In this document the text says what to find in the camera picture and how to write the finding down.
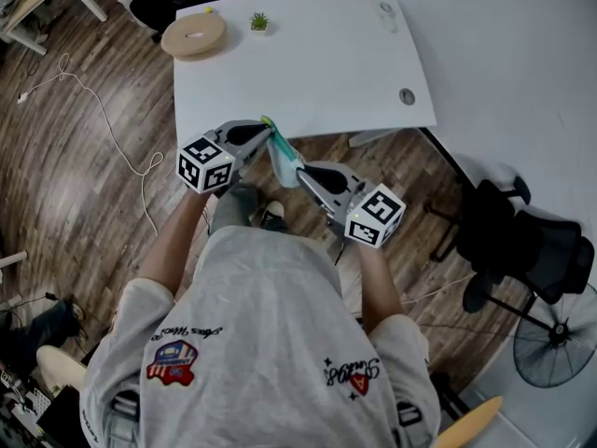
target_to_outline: white desk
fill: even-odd
[[[396,0],[222,0],[177,16],[208,6],[226,20],[229,40],[209,59],[174,62],[180,144],[261,115],[287,138],[436,125]],[[270,35],[251,34],[256,11],[271,18]],[[404,88],[414,93],[413,105],[400,100]]]

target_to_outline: green object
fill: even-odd
[[[271,136],[273,144],[284,153],[289,161],[294,161],[297,158],[297,155],[292,150],[292,147],[288,144],[288,142],[278,132],[278,128],[276,127],[275,123],[267,116],[262,116],[261,120],[273,129],[273,135]]]
[[[270,22],[270,19],[263,12],[255,12],[249,20],[251,21],[251,30],[258,30],[260,32],[264,31]]]

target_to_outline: sneaker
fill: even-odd
[[[35,43],[37,45],[41,45],[43,43],[46,43],[48,41],[49,35],[48,34],[42,34],[40,33],[36,38],[35,38]]]
[[[75,303],[71,303],[71,310],[73,311],[73,315],[75,316],[76,320],[78,320],[79,322],[85,320],[85,311],[81,309],[81,307],[79,307]]]
[[[261,218],[261,227],[272,219],[284,219],[284,206],[280,201],[271,201],[265,208],[263,212],[263,217]]]

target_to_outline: jeans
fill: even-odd
[[[37,366],[35,354],[42,345],[60,347],[68,337],[78,335],[79,325],[67,301],[34,318],[28,327],[3,330],[0,359],[25,380]]]
[[[257,188],[239,183],[232,186],[218,201],[212,222],[211,234],[226,226],[251,227],[251,216],[258,208]],[[261,229],[288,232],[288,226],[280,217],[264,221]]]

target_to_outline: person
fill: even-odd
[[[26,382],[37,366],[36,353],[39,347],[61,347],[69,337],[82,340],[87,337],[79,325],[84,319],[85,312],[71,299],[62,299],[36,316],[31,324],[17,329],[10,327],[12,312],[7,311],[0,325],[0,370],[9,368]]]
[[[364,330],[315,242],[237,184],[178,303],[208,196],[189,191],[124,289],[90,361],[80,421],[92,447],[426,447],[439,425],[427,343],[381,250],[358,245]]]

